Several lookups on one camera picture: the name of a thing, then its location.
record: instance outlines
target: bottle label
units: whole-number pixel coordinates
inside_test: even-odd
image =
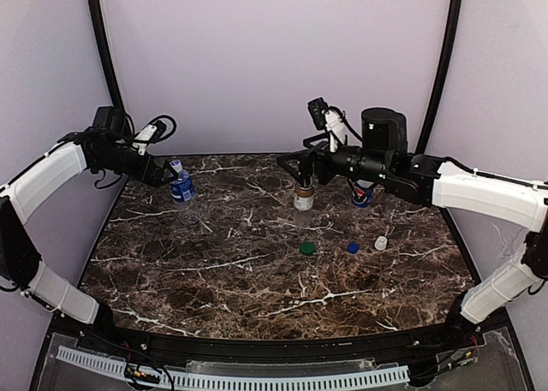
[[[188,177],[185,180],[173,181],[170,184],[171,196],[176,201],[189,201],[192,200],[196,191],[194,190],[194,185],[192,184],[192,179]]]
[[[314,195],[310,197],[300,197],[298,195],[295,195],[295,199],[293,200],[293,205],[299,211],[310,210],[312,209],[314,205]]]

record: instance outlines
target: white label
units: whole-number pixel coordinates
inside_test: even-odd
[[[298,195],[295,195],[295,199],[293,200],[293,206],[299,211],[310,210],[312,209],[313,205],[314,195],[310,197],[300,197]]]

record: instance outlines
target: marble tabletop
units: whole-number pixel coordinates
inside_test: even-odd
[[[375,334],[441,323],[473,284],[435,208],[379,190],[355,209],[336,178],[316,187],[312,223],[297,228],[295,183],[275,155],[182,162],[201,222],[179,222],[168,187],[129,181],[86,269],[81,289],[108,303],[118,326],[246,340]],[[303,241],[315,255],[300,254]]]

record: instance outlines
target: white bottle cap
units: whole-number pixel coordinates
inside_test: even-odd
[[[170,164],[174,171],[176,171],[177,173],[182,172],[181,160],[173,160]]]
[[[388,239],[384,237],[383,235],[380,235],[379,237],[377,237],[377,240],[375,241],[375,248],[381,252],[386,248],[387,244],[388,244]]]

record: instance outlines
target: black pole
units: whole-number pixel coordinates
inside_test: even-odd
[[[110,56],[106,31],[104,30],[101,2],[100,0],[87,0],[87,2],[89,4],[89,13],[92,17],[95,41],[97,42],[97,49],[99,57],[101,58],[101,64],[103,65],[104,78],[109,88],[112,105],[120,110],[125,110],[123,107],[122,94],[120,93],[120,87],[118,86],[118,80],[116,79],[116,73],[114,71],[114,64],[112,63],[112,57]]]
[[[445,25],[444,43],[439,55],[438,71],[436,72],[432,95],[430,96],[430,102],[428,103],[425,121],[420,130],[419,143],[417,144],[415,154],[425,153],[430,134],[432,133],[432,128],[434,127],[434,121],[436,120],[439,102],[441,101],[442,93],[444,92],[445,78],[447,77],[451,53],[455,43],[456,26],[459,21],[459,13],[461,12],[461,2],[462,0],[450,0],[447,23]]]

